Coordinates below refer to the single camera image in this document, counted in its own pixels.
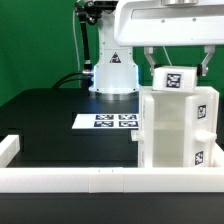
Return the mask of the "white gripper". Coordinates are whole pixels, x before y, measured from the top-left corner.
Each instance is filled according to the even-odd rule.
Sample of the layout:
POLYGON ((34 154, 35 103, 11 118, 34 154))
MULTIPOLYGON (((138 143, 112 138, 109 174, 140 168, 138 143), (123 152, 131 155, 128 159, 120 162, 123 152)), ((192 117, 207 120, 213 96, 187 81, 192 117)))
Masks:
MULTIPOLYGON (((197 76, 205 76, 215 54, 214 45, 224 44, 224 0, 186 4, 120 0, 115 11, 114 38, 120 46, 207 45, 205 58, 197 66, 197 76)), ((160 67, 153 54, 153 47, 144 48, 151 75, 160 67)))

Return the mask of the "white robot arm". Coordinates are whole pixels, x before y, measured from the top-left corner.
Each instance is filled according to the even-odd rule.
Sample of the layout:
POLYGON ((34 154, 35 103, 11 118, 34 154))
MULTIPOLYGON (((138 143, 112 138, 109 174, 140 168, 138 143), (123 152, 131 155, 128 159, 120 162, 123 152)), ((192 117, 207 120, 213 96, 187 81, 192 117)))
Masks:
POLYGON ((129 94, 139 89, 132 48, 148 57, 158 46, 205 47, 207 56, 224 44, 224 0, 119 0, 99 22, 100 59, 90 89, 129 94))

